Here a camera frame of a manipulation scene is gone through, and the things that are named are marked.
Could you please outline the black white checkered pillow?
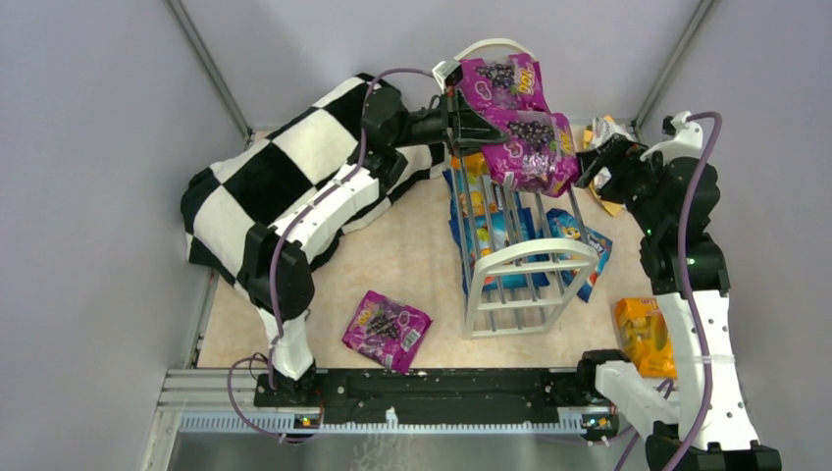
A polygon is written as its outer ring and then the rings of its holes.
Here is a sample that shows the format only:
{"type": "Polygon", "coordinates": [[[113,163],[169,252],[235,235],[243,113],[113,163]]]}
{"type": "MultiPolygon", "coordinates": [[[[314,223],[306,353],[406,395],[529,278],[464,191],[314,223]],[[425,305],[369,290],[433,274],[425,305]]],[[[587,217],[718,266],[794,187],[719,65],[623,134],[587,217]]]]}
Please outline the black white checkered pillow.
{"type": "MultiPolygon", "coordinates": [[[[215,162],[191,178],[181,199],[186,259],[217,270],[255,306],[270,311],[247,290],[259,264],[249,236],[294,211],[335,176],[359,142],[361,103],[372,76],[343,81],[249,149],[215,162]]],[[[392,189],[363,208],[311,261],[326,264],[341,236],[374,222],[417,182],[442,170],[440,144],[400,148],[408,165],[392,189]]]]}

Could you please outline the yellow snack bag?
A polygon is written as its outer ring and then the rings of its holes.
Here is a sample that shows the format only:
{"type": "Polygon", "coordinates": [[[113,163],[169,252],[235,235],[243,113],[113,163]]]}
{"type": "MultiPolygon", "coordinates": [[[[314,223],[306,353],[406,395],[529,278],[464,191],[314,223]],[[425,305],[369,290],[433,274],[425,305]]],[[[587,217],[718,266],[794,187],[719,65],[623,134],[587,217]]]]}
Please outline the yellow snack bag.
{"type": "MultiPolygon", "coordinates": [[[[583,143],[583,134],[584,134],[584,131],[583,131],[583,133],[582,133],[581,143],[582,143],[582,150],[583,150],[583,151],[585,151],[585,150],[584,150],[584,143],[583,143]]],[[[609,201],[606,201],[606,200],[602,199],[602,198],[599,196],[599,193],[598,193],[598,190],[599,190],[599,189],[600,189],[599,182],[592,183],[592,184],[589,186],[589,190],[590,190],[590,192],[591,192],[592,196],[594,197],[595,201],[596,201],[596,202],[597,202],[597,203],[598,203],[598,204],[599,204],[599,205],[603,208],[603,210],[604,210],[604,211],[605,211],[608,215],[610,215],[611,217],[616,216],[618,213],[620,213],[620,212],[622,211],[622,209],[623,209],[623,205],[622,205],[622,204],[620,204],[620,203],[609,202],[609,201]]]]}

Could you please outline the aluminium corner post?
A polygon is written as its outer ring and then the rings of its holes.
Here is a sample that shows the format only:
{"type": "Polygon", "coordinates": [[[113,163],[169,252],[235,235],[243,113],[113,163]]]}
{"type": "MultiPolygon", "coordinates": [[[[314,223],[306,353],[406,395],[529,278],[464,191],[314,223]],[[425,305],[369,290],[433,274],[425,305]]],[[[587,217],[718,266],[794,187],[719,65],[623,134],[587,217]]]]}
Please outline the aluminium corner post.
{"type": "Polygon", "coordinates": [[[207,78],[225,113],[232,121],[234,128],[248,142],[253,133],[252,127],[245,119],[240,106],[235,100],[230,87],[225,81],[219,66],[214,60],[208,45],[200,34],[184,2],[182,0],[164,0],[163,3],[181,30],[189,50],[195,57],[203,75],[207,78]]]}
{"type": "Polygon", "coordinates": [[[640,134],[653,112],[656,104],[662,97],[666,88],[677,69],[682,65],[688,54],[688,50],[699,35],[703,25],[711,14],[718,8],[719,0],[701,0],[681,30],[679,37],[674,41],[670,53],[659,68],[648,93],[630,124],[635,134],[640,134]]]}

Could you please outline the white patterned snack bag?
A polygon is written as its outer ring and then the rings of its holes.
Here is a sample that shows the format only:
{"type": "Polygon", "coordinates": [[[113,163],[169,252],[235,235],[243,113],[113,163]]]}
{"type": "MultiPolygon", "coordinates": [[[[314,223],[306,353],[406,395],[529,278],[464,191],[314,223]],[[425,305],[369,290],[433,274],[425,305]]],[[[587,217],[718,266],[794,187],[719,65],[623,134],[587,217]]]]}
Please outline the white patterned snack bag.
{"type": "Polygon", "coordinates": [[[628,130],[619,125],[611,116],[595,117],[584,130],[584,150],[593,150],[617,135],[634,141],[634,137],[628,130]]]}

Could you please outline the left aluminium corner post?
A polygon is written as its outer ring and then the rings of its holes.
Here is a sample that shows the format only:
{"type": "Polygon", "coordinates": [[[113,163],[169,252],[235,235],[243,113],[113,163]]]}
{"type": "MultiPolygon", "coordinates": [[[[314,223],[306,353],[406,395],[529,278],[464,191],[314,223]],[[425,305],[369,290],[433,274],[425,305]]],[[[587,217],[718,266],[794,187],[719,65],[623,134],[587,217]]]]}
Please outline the left aluminium corner post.
{"type": "Polygon", "coordinates": [[[203,75],[207,78],[225,113],[232,121],[234,128],[248,142],[253,133],[252,127],[245,119],[240,106],[235,100],[230,87],[225,81],[219,66],[214,60],[208,45],[200,34],[184,2],[182,0],[164,0],[163,3],[181,30],[189,50],[195,57],[203,75]]]}

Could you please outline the purple grape candy bag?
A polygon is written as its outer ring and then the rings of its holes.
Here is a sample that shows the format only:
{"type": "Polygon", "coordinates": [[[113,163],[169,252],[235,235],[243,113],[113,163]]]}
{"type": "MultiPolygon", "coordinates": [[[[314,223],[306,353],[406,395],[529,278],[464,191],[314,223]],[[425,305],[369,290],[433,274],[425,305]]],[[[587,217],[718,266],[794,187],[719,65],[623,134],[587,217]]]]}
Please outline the purple grape candy bag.
{"type": "Polygon", "coordinates": [[[341,341],[386,370],[406,375],[432,324],[418,308],[368,290],[341,341]]]}
{"type": "Polygon", "coordinates": [[[508,136],[482,147],[493,183],[558,197],[578,180],[580,165],[564,114],[493,108],[485,119],[508,136]]]}
{"type": "Polygon", "coordinates": [[[463,59],[457,88],[477,111],[490,108],[548,112],[540,63],[530,54],[463,59]]]}

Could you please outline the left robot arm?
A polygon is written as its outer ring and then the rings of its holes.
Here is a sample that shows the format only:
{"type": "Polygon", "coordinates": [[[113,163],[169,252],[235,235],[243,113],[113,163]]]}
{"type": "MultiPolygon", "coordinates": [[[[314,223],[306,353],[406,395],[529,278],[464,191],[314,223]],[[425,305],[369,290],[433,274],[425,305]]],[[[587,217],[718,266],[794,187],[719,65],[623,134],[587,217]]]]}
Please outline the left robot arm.
{"type": "Polygon", "coordinates": [[[443,61],[429,72],[440,88],[438,104],[417,112],[403,107],[397,90],[379,85],[387,76],[382,72],[367,85],[359,142],[335,176],[294,211],[249,236],[259,267],[246,288],[271,311],[277,328],[266,358],[271,389],[279,382],[294,386],[313,373],[305,334],[306,311],[315,293],[310,263],[350,219],[393,188],[407,166],[399,147],[468,149],[507,139],[462,98],[459,61],[443,61]]]}

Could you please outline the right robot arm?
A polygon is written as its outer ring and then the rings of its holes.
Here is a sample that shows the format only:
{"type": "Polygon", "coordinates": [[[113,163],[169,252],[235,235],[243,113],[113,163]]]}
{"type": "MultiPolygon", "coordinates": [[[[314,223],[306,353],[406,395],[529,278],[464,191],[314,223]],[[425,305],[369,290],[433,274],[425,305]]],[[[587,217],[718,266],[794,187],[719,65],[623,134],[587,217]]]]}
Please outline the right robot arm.
{"type": "Polygon", "coordinates": [[[608,172],[599,197],[625,206],[642,230],[641,264],[671,341],[678,399],[670,402],[610,350],[587,352],[579,367],[588,389],[636,431],[652,470],[782,468],[746,408],[730,340],[727,262],[707,231],[720,198],[709,157],[721,127],[717,112],[682,112],[665,119],[658,144],[615,134],[579,154],[577,186],[608,172]]]}

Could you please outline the orange candy bag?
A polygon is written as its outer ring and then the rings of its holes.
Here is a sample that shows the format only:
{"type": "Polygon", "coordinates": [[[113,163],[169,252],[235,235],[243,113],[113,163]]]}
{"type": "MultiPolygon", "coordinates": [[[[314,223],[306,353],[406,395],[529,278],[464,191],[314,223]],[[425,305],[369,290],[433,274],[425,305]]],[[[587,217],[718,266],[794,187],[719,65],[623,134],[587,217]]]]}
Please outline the orange candy bag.
{"type": "Polygon", "coordinates": [[[646,378],[677,378],[673,348],[654,297],[620,299],[614,307],[621,350],[646,378]]]}
{"type": "Polygon", "coordinates": [[[489,168],[482,152],[477,152],[462,157],[452,156],[450,166],[454,170],[464,171],[475,178],[488,175],[489,168]]]}

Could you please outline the right aluminium corner post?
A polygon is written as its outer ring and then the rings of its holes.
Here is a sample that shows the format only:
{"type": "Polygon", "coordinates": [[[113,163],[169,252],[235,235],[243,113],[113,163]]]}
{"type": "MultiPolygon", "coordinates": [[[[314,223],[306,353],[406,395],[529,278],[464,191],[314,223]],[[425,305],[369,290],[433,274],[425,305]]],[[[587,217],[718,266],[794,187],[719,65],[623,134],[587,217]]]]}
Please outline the right aluminium corner post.
{"type": "Polygon", "coordinates": [[[681,30],[679,37],[674,41],[670,53],[659,68],[648,93],[630,124],[635,134],[640,134],[653,112],[656,104],[662,97],[666,88],[677,69],[682,65],[688,54],[688,50],[699,35],[703,25],[711,14],[718,8],[719,0],[701,0],[681,30]]]}

